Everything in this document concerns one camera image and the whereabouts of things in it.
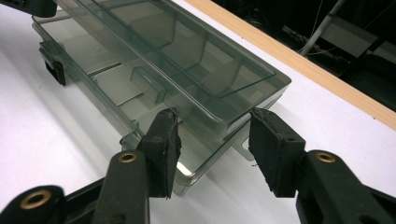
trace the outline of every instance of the plastic container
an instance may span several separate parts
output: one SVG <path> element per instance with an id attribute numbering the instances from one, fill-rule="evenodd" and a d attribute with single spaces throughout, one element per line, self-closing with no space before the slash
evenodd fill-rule
<path id="1" fill-rule="evenodd" d="M 55 18 L 34 18 L 45 40 L 41 52 L 64 65 L 130 146 L 159 111 L 169 107 L 178 114 L 179 193 L 227 148 L 242 145 L 250 108 L 269 107 L 290 83 L 173 3 L 58 4 L 65 11 Z"/>

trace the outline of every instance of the metal rod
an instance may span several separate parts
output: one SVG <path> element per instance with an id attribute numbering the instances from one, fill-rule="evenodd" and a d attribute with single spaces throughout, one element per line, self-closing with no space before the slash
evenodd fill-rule
<path id="1" fill-rule="evenodd" d="M 337 14 L 340 7 L 345 3 L 345 1 L 346 0 L 338 0 L 338 2 L 335 3 L 334 7 L 323 19 L 318 29 L 309 38 L 308 42 L 306 42 L 305 46 L 303 47 L 303 50 L 300 53 L 301 55 L 305 56 L 309 52 L 309 50 L 311 50 L 312 46 L 314 46 L 314 44 L 317 42 L 317 40 L 320 38 L 323 32 L 325 32 L 326 29 L 329 27 L 330 23 L 332 23 L 332 19 Z"/>

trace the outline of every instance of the black plastic arm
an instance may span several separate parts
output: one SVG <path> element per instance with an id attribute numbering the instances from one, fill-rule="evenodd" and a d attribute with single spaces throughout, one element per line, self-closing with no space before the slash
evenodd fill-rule
<path id="1" fill-rule="evenodd" d="M 304 139 L 273 112 L 254 108 L 251 115 L 249 150 L 276 197 L 299 191 L 302 223 L 396 223 L 388 212 L 395 200 L 374 195 L 341 158 L 321 150 L 306 153 Z"/>
<path id="2" fill-rule="evenodd" d="M 55 186 L 29 189 L 0 214 L 0 224 L 149 223 L 149 197 L 171 196 L 180 147 L 177 116 L 163 110 L 137 150 L 112 157 L 105 178 L 67 197 Z"/>

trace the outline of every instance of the wooden strip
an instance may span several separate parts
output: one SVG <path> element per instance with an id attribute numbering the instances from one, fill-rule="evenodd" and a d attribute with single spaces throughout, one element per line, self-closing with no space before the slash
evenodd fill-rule
<path id="1" fill-rule="evenodd" d="M 216 5 L 210 0 L 186 0 L 213 20 L 227 27 L 232 32 L 240 35 L 251 44 L 262 49 L 282 63 L 291 67 L 300 74 L 318 83 L 321 87 L 341 97 L 350 104 L 361 109 L 373 118 L 388 125 L 396 131 L 396 113 L 379 102 L 373 100 L 362 92 L 349 86 L 342 80 L 309 62 L 306 58 L 293 50 L 280 44 L 262 31 L 240 20 L 229 11 Z"/>

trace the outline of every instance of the transparent lid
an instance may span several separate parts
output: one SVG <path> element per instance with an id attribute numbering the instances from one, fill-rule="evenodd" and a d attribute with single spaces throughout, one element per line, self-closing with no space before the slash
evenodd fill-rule
<path id="1" fill-rule="evenodd" d="M 250 108 L 290 83 L 170 1 L 64 3 L 68 14 L 130 67 L 131 80 L 146 86 L 153 102 L 166 103 L 185 122 L 201 127 L 199 133 L 226 136 Z"/>

